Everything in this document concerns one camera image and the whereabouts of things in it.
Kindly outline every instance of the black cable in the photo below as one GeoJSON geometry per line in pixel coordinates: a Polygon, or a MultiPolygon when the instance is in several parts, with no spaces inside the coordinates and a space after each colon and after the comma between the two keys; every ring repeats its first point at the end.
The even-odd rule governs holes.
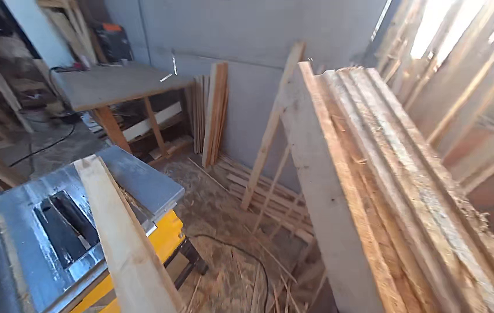
{"type": "Polygon", "coordinates": [[[52,146],[54,146],[54,145],[59,144],[60,142],[62,142],[63,140],[65,140],[65,139],[67,139],[69,136],[71,136],[71,134],[72,134],[74,131],[75,131],[75,124],[74,124],[74,125],[73,125],[73,127],[71,128],[71,132],[70,132],[69,134],[65,135],[62,139],[59,139],[59,140],[58,140],[58,141],[56,141],[55,143],[53,143],[53,144],[51,144],[51,145],[49,145],[49,146],[46,146],[46,147],[44,147],[44,148],[40,149],[39,151],[35,151],[35,152],[33,152],[33,153],[27,154],[26,156],[22,157],[21,159],[19,159],[19,160],[17,160],[17,161],[15,161],[15,162],[13,162],[13,163],[12,163],[9,167],[13,167],[14,165],[18,164],[18,163],[19,163],[19,162],[21,162],[22,160],[25,160],[25,159],[27,159],[27,158],[29,158],[29,157],[31,157],[31,156],[33,156],[33,155],[35,155],[36,153],[42,152],[42,151],[44,151],[44,150],[46,150],[46,149],[48,149],[48,148],[51,148],[51,147],[52,147],[52,146]]]}
{"type": "Polygon", "coordinates": [[[264,266],[263,261],[261,261],[256,256],[252,255],[251,253],[245,251],[243,248],[240,248],[240,247],[238,247],[236,245],[232,245],[231,243],[223,242],[222,240],[217,239],[217,238],[215,238],[213,236],[210,236],[210,235],[207,235],[207,234],[196,234],[196,235],[188,236],[188,237],[189,238],[206,237],[206,238],[212,239],[212,240],[214,240],[214,241],[216,241],[218,243],[221,243],[222,245],[227,245],[229,247],[234,247],[237,250],[239,250],[239,251],[247,254],[248,256],[252,257],[253,259],[255,259],[260,264],[260,266],[263,267],[263,271],[264,271],[264,280],[266,281],[266,297],[264,299],[263,312],[266,311],[266,304],[268,303],[268,292],[270,291],[270,287],[268,285],[268,274],[266,273],[266,267],[264,266]]]}

